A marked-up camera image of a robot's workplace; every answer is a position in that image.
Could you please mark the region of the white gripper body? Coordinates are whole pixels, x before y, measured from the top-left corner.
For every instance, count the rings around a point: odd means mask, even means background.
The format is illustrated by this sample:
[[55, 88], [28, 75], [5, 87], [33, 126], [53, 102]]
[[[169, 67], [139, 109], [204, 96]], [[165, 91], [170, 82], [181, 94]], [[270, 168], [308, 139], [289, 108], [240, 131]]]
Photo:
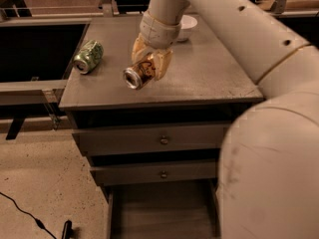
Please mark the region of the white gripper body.
[[181, 25], [167, 25], [149, 12], [145, 12], [140, 24], [140, 34], [144, 42], [154, 49], [167, 49], [176, 40]]

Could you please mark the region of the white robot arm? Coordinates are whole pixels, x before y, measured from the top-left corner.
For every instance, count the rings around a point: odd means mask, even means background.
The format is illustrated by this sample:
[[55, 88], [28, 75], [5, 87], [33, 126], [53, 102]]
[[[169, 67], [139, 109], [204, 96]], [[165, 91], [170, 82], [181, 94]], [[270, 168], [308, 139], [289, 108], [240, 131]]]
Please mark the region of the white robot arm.
[[319, 50], [249, 0], [151, 0], [132, 57], [193, 7], [263, 94], [222, 144], [221, 239], [319, 239]]

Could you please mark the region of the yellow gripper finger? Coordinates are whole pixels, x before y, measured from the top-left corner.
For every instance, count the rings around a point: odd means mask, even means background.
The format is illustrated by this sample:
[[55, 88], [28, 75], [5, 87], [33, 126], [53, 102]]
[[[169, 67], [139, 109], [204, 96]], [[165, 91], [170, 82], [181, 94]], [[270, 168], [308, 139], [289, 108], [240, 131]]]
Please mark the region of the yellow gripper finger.
[[153, 51], [154, 49], [145, 42], [142, 34], [138, 34], [133, 45], [132, 62], [136, 63], [140, 61], [144, 56]]
[[167, 68], [172, 58], [172, 49], [157, 49], [153, 52], [155, 67], [155, 80], [159, 81], [166, 74]]

